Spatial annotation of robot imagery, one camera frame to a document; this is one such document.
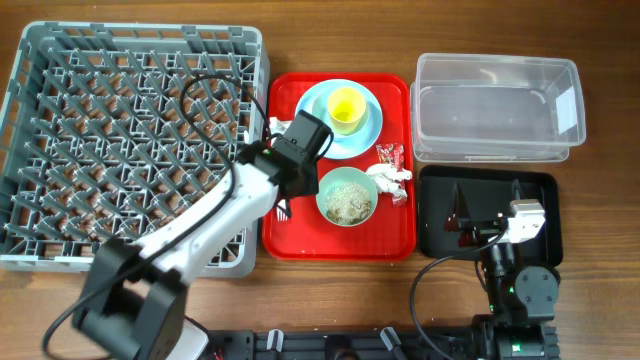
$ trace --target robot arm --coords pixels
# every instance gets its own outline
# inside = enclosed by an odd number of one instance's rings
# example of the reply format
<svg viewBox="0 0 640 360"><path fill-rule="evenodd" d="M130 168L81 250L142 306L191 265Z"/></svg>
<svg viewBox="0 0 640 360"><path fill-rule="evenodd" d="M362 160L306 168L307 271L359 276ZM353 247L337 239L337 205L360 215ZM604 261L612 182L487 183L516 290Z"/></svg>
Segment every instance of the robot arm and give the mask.
<svg viewBox="0 0 640 360"><path fill-rule="evenodd" d="M211 218L204 219L229 191L230 171L221 182L177 219L132 244L105 242L97 252L81 298L102 290L120 274L146 264L167 244L201 226L127 280L144 280L146 297L124 287L124 281L100 292L73 313L73 326L114 358L196 359L208 342L206 333L185 321L187 290L202 268L244 227L264 216L279 197L318 192L317 161L330 128L301 111L284 135L268 147L254 142L233 164L232 195Z"/></svg>
<svg viewBox="0 0 640 360"><path fill-rule="evenodd" d="M244 227L266 215L278 197L278 185L253 164L234 163L237 184L233 196L204 225L192 232L172 251L156 259L153 264L167 272L171 269L181 274L181 282L190 285L202 268ZM140 238L134 243L142 248L139 256L146 259L168 241L182 234L218 204L229 189L227 173L216 187L187 209L167 226Z"/></svg>
<svg viewBox="0 0 640 360"><path fill-rule="evenodd" d="M538 235L545 211L537 200L527 200L517 181L512 184L512 216L498 214L495 220L471 220L460 187L453 189L452 209L445 230L460 232L459 245L481 247L480 260L486 279L490 316L477 315L478 350L482 358L547 359L543 323L553 320L560 274L546 264L527 264L518 246ZM483 246L496 239L491 246Z"/></svg>

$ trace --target gray dish rack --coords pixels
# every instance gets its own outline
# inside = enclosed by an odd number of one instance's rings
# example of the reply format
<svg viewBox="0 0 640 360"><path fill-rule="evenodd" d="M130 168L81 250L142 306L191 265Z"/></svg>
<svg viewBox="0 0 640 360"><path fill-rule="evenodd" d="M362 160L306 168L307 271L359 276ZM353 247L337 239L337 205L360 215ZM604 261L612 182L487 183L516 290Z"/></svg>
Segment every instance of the gray dish rack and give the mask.
<svg viewBox="0 0 640 360"><path fill-rule="evenodd" d="M0 265L89 269L102 242L162 227L224 174L178 110L196 74L240 80L266 107L269 59L251 27L34 22L0 112ZM203 81L185 108L233 160L262 133L244 91ZM253 270L257 222L202 276Z"/></svg>

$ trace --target plate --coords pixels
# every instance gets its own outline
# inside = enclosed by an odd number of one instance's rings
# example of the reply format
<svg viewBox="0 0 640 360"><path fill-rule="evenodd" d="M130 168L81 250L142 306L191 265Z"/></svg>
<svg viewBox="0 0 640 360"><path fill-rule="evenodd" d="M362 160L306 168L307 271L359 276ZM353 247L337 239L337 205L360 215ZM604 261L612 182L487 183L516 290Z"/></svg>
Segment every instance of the plate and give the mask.
<svg viewBox="0 0 640 360"><path fill-rule="evenodd" d="M334 160L356 157L369 150L376 142L382 131L383 121L382 109L378 99L376 99L369 89L357 82L342 79L327 80L307 90L300 98L300 101L298 101L295 111L297 114L298 111L304 110L331 126L329 112L326 110L327 98L333 90L343 86L353 87L364 95L367 100L367 112L369 116L365 123L358 125L358 128L356 128L356 131L352 135L334 134L335 140L333 144L331 144L329 151L325 154L326 158Z"/></svg>

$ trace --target wooden table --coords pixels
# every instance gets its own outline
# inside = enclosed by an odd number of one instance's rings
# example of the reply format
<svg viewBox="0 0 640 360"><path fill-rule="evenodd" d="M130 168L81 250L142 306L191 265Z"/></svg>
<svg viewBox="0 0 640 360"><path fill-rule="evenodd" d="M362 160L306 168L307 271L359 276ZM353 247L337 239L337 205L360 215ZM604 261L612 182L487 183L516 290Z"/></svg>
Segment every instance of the wooden table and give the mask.
<svg viewBox="0 0 640 360"><path fill-rule="evenodd" d="M272 79L290 71L381 71L411 83L425 52L572 59L586 103L586 143L560 164L491 167L548 172L560 186L565 256L554 323L563 357L637 359L640 4L610 3L23 0L0 5L0 88L22 29L34 20L252 25L266 41ZM409 287L428 261L415 253L394 264L285 262L260 249L246 279L197 281L187 314L212 329L409 328ZM83 281L0 272L0 359L40 358L44 330ZM488 303L472 264L450 262L425 277L417 306L425 325L463 325ZM68 326L53 347L72 357L99 353Z"/></svg>

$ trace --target light blue bowl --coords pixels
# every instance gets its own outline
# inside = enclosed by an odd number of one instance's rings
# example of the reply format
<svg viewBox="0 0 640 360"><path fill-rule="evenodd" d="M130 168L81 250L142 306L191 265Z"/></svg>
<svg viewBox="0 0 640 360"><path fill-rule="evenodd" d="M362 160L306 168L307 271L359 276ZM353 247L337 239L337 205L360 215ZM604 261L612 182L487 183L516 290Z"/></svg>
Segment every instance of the light blue bowl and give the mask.
<svg viewBox="0 0 640 360"><path fill-rule="evenodd" d="M371 201L371 211L369 211L369 215L367 215L364 220L360 221L357 224L338 224L327 217L326 199L328 195L331 194L336 186L345 182L354 182L356 184L360 184L365 189L367 189L367 192L369 193L369 200ZM376 189L376 184L373 182L373 180L371 180L371 178L367 176L367 174L365 174L362 170L352 167L341 167L329 171L325 176L322 177L322 180L320 180L320 191L316 195L316 204L318 204L318 210L320 210L322 216L324 216L324 218L332 224L342 227L358 226L367 221L376 210L376 206L378 205L378 190Z"/></svg>

